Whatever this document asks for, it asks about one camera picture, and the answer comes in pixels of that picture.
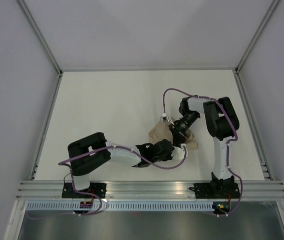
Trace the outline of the beige cloth napkin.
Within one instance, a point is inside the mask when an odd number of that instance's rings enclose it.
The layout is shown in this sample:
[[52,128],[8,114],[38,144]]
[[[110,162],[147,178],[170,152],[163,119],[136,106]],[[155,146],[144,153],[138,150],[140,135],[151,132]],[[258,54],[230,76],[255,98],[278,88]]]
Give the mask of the beige cloth napkin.
[[[156,144],[157,142],[164,139],[173,143],[173,136],[169,129],[170,125],[171,123],[168,121],[165,122],[159,121],[149,132],[149,137],[148,137],[149,143]],[[187,149],[190,151],[197,150],[198,143],[194,134],[189,129],[186,131],[186,133],[187,133],[187,139],[184,143],[186,144]]]

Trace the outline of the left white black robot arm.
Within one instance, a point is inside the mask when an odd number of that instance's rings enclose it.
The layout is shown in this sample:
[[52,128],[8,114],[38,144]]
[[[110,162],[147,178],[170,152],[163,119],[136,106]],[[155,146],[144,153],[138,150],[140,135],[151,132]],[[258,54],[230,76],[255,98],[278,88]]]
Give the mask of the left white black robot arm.
[[122,148],[114,148],[114,143],[105,139],[102,132],[97,132],[68,145],[73,192],[80,198],[86,198],[91,192],[89,174],[105,163],[117,162],[134,168],[145,168],[152,163],[172,159],[174,147],[167,140],[157,143],[145,143],[132,147],[132,153]]

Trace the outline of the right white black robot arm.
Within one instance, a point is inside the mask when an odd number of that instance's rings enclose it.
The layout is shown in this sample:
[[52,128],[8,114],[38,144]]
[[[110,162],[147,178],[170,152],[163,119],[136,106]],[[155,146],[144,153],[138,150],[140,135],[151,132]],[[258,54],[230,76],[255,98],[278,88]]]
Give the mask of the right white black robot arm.
[[182,99],[179,107],[182,118],[169,125],[173,145],[186,143],[187,131],[200,118],[205,116],[208,133],[214,142],[214,168],[211,181],[195,183],[189,189],[196,199],[237,199],[240,197],[234,172],[230,169],[232,142],[238,139],[239,120],[228,97],[218,100],[209,97],[189,96]]

